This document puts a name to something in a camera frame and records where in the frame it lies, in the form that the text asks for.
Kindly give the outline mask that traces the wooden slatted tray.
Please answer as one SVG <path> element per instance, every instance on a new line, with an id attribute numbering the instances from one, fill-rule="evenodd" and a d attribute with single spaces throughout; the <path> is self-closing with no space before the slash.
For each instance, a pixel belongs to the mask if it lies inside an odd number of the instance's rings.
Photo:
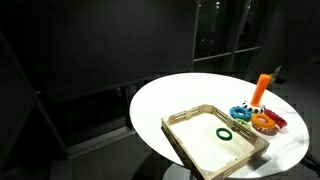
<path id="1" fill-rule="evenodd" d="M 269 146 L 265 139 L 207 104 L 163 118 L 161 129 L 198 180 L 224 180 Z"/>

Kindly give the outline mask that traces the orange stacking post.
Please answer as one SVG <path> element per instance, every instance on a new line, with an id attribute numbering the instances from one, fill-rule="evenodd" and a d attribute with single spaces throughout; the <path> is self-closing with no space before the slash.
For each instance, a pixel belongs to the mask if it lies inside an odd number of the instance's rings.
<path id="1" fill-rule="evenodd" d="M 251 102 L 250 102 L 250 104 L 252 106 L 257 107 L 260 104 L 263 93 L 266 90 L 270 80 L 271 80 L 271 76 L 268 74 L 261 74 L 259 76 L 254 94 L 253 94 Z"/>

